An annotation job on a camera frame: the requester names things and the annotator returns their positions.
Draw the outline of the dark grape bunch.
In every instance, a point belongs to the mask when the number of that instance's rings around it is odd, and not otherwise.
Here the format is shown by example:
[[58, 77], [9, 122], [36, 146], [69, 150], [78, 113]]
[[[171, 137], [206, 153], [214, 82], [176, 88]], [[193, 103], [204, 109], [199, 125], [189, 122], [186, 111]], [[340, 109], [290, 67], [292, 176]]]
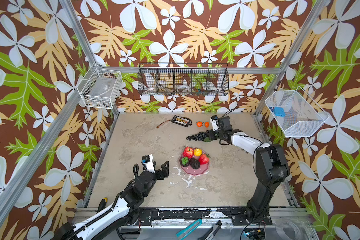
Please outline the dark grape bunch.
[[196, 134], [190, 135], [186, 137], [186, 140], [188, 141], [197, 141], [197, 142], [203, 142], [204, 138], [209, 137], [209, 131], [205, 132], [198, 132]]

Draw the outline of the yellow lemon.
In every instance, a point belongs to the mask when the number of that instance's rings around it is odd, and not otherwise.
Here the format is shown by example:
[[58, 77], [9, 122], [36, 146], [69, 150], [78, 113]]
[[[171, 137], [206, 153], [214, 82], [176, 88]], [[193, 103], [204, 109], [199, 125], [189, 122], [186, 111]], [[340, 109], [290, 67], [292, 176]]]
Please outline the yellow lemon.
[[199, 148], [195, 148], [194, 149], [194, 156], [195, 157], [200, 157], [203, 154], [203, 151]]

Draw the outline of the red strawberry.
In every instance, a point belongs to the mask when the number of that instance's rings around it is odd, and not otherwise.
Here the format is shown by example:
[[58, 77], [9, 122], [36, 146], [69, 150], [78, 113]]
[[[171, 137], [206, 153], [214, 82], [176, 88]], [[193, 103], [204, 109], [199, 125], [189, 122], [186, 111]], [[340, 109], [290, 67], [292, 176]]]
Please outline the red strawberry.
[[199, 162], [201, 165], [206, 165], [210, 162], [210, 156], [208, 154], [202, 154], [199, 157]]

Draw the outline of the red apple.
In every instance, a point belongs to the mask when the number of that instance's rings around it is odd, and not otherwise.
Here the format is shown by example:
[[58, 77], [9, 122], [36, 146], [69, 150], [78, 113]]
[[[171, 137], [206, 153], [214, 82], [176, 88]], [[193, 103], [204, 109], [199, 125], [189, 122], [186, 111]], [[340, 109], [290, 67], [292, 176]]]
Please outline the red apple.
[[183, 151], [183, 156], [187, 157], [188, 159], [192, 159], [194, 156], [194, 149], [191, 147], [186, 147]]

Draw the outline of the dark avocado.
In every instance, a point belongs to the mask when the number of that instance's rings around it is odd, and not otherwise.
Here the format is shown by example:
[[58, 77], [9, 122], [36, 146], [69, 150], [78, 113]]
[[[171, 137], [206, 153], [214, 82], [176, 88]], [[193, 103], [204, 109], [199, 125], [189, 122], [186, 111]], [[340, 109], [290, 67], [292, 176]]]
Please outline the dark avocado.
[[192, 169], [198, 170], [201, 167], [201, 164], [199, 160], [192, 158], [190, 159], [190, 166]]

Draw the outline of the pink dotted plate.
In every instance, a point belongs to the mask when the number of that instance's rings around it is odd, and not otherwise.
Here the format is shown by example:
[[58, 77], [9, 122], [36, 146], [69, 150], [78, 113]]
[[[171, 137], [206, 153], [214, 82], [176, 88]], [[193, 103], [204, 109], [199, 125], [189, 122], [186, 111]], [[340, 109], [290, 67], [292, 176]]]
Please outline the pink dotted plate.
[[[180, 164], [180, 159], [183, 158], [183, 152], [179, 158], [179, 164]], [[194, 170], [191, 168], [191, 166], [189, 165], [188, 167], [182, 167], [181, 164], [180, 164], [180, 167], [182, 168], [182, 170], [186, 173], [186, 174], [189, 174], [189, 175], [192, 175], [192, 176], [197, 176], [197, 175], [202, 175], [204, 173], [207, 172], [208, 168], [209, 168], [209, 164], [206, 164], [206, 165], [201, 165], [201, 167], [198, 169], [198, 170]]]

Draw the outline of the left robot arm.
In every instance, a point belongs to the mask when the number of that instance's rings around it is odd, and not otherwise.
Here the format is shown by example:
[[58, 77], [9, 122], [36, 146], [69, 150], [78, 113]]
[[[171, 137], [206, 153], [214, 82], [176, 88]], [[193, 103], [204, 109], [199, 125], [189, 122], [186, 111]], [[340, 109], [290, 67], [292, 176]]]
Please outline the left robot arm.
[[139, 207], [144, 202], [155, 183], [169, 176], [169, 161], [164, 162], [159, 170], [151, 155], [142, 157], [143, 171], [139, 173], [139, 165], [134, 164], [134, 178], [126, 188], [117, 194], [112, 205], [105, 207], [92, 217], [74, 225], [62, 225], [53, 237], [54, 240], [94, 240], [105, 237], [114, 228], [138, 219]]

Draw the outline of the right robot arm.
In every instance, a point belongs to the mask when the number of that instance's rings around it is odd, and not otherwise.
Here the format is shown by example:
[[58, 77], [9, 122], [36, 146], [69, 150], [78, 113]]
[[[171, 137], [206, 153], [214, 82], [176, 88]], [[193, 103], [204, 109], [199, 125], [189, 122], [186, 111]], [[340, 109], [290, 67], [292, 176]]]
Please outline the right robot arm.
[[233, 129], [230, 117], [210, 118], [212, 129], [208, 131], [209, 140], [219, 140], [234, 145], [253, 156], [253, 168], [258, 183], [251, 199], [247, 202], [244, 218], [249, 224], [268, 223], [270, 202], [276, 189], [290, 175], [284, 149], [279, 144], [269, 144]]

